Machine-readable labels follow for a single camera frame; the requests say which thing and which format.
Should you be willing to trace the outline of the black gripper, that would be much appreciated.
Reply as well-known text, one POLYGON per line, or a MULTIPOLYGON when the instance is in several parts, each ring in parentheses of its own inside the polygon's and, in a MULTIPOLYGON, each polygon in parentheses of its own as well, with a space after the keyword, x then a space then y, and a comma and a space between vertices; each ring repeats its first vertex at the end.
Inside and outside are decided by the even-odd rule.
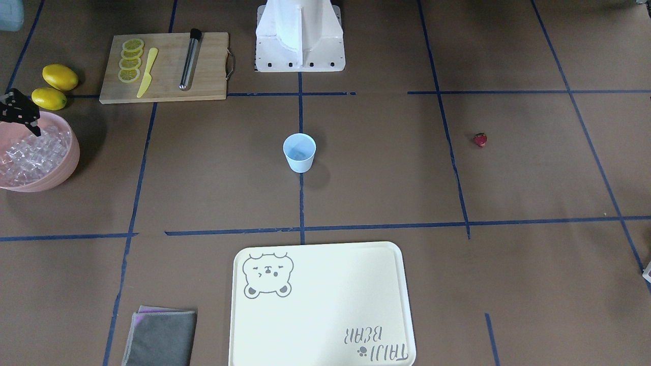
POLYGON ((40 137, 38 125, 39 106, 16 88, 10 88, 1 97, 1 121, 24 125, 33 135, 40 137))

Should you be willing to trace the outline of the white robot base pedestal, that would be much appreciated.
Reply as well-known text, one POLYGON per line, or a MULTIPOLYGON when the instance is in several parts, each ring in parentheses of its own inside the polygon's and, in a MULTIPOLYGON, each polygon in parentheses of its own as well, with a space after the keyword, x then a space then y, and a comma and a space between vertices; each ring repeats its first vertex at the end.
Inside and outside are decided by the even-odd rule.
POLYGON ((340 8, 331 1, 267 1, 257 9, 254 68, 262 73, 341 72, 340 8))

